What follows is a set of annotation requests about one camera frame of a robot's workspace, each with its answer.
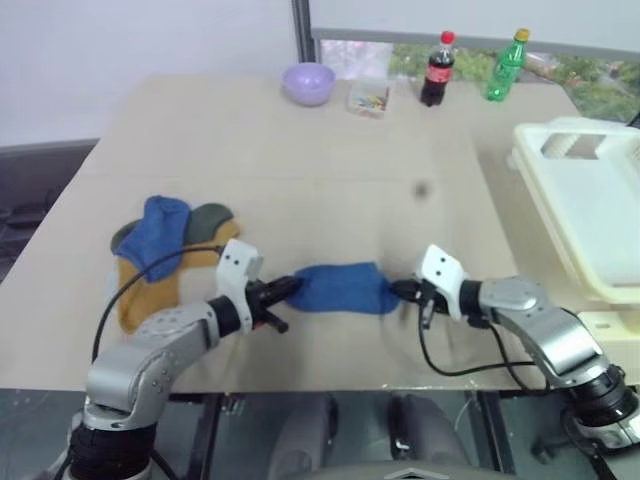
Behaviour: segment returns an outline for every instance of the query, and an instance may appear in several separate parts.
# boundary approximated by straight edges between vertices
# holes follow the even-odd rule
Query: small box
[[[349,90],[347,110],[369,118],[384,118],[389,108],[391,82],[356,80]]]

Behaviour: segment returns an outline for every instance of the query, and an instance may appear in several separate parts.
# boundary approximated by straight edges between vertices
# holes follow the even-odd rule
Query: purple bowl
[[[336,74],[320,63],[299,63],[282,76],[282,87],[296,103],[307,107],[322,105],[331,97]]]

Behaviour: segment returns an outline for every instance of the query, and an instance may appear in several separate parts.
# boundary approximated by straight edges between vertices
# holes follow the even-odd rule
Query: sock
[[[194,243],[210,241],[220,225],[232,218],[233,213],[231,213],[231,210],[219,203],[205,203],[198,208],[194,208],[191,213],[189,213],[189,219],[187,220],[187,226],[184,231],[184,244],[192,245]],[[140,220],[129,222],[111,237],[110,248],[114,255],[116,255],[116,251],[125,237],[129,235],[139,223]]]
[[[116,254],[129,260],[138,270],[168,253],[180,250],[189,219],[189,205],[176,198],[160,195],[149,197],[144,203],[144,216],[120,242]],[[180,265],[180,257],[170,258],[145,273],[149,282],[157,282],[171,275]]]
[[[187,247],[214,247],[226,243],[238,236],[240,229],[233,220],[228,220],[217,229],[208,242],[186,245]],[[118,320],[126,333],[136,331],[151,314],[165,308],[178,306],[180,302],[180,273],[189,268],[212,267],[218,264],[219,256],[215,252],[185,253],[178,268],[168,277],[156,282],[147,282],[141,278],[127,290],[118,301]],[[138,269],[126,258],[118,257],[119,285],[121,288]]]
[[[373,262],[317,265],[295,273],[300,289],[285,301],[303,312],[359,312],[384,315],[399,299]]]

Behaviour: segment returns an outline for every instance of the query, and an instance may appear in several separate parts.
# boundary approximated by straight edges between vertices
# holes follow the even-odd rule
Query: blue sock
[[[399,299],[373,262],[317,265],[295,273],[303,280],[286,302],[303,312],[359,312],[383,315]]]
[[[149,197],[142,220],[122,240],[116,255],[126,258],[141,271],[160,257],[180,250],[189,211],[189,205],[182,200],[160,195]],[[157,282],[168,277],[178,268],[181,259],[182,256],[176,256],[160,263],[145,274],[145,279]]]

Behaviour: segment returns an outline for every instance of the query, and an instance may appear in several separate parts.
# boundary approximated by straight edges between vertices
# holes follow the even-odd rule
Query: bottle label
[[[452,67],[442,68],[429,65],[427,67],[427,80],[431,80],[434,83],[447,83],[451,79],[452,72]]]

